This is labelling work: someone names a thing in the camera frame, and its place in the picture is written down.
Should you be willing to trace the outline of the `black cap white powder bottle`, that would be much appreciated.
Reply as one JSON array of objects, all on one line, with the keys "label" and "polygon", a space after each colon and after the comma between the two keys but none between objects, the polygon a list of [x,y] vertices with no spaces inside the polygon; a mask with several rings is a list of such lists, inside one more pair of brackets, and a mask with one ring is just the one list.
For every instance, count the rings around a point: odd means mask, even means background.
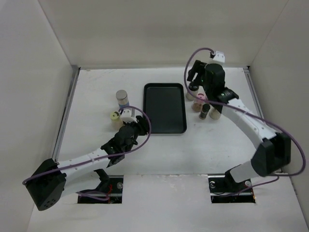
[{"label": "black cap white powder bottle", "polygon": [[188,91],[186,93],[186,98],[189,101],[194,101],[198,94],[199,86],[196,85],[194,82],[190,82],[188,85]]}]

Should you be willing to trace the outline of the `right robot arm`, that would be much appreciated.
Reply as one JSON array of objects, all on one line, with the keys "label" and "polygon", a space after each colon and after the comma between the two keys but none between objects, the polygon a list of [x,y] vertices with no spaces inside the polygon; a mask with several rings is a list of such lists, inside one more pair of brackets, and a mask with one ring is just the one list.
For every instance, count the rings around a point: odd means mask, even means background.
[{"label": "right robot arm", "polygon": [[225,71],[220,64],[196,60],[186,80],[202,87],[207,103],[230,119],[256,148],[249,161],[225,172],[227,190],[240,189],[248,179],[268,176],[290,163],[291,138],[269,127],[248,110],[239,96],[225,86]]}]

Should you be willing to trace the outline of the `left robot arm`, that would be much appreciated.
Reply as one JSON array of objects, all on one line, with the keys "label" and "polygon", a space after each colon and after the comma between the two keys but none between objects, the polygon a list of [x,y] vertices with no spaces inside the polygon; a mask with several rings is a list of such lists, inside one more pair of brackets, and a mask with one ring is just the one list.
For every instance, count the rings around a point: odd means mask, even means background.
[{"label": "left robot arm", "polygon": [[23,185],[39,211],[49,209],[61,197],[72,193],[81,198],[109,203],[114,187],[105,169],[118,164],[126,154],[139,149],[139,136],[149,137],[150,134],[149,118],[136,116],[95,151],[65,161],[43,161]]}]

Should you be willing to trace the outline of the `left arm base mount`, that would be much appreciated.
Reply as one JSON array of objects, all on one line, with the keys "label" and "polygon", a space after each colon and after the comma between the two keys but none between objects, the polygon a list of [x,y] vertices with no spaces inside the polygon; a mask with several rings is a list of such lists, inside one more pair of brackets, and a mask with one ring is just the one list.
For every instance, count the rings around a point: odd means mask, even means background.
[{"label": "left arm base mount", "polygon": [[107,175],[103,169],[93,171],[99,183],[95,188],[81,190],[78,204],[121,204],[123,196],[124,177]]}]

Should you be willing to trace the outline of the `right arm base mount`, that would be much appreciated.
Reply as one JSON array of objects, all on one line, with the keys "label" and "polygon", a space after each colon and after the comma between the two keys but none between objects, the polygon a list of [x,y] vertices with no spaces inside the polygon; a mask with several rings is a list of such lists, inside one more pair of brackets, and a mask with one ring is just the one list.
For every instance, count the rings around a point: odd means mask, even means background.
[{"label": "right arm base mount", "polygon": [[223,174],[208,175],[212,203],[255,203],[252,190],[254,171],[230,169]]}]

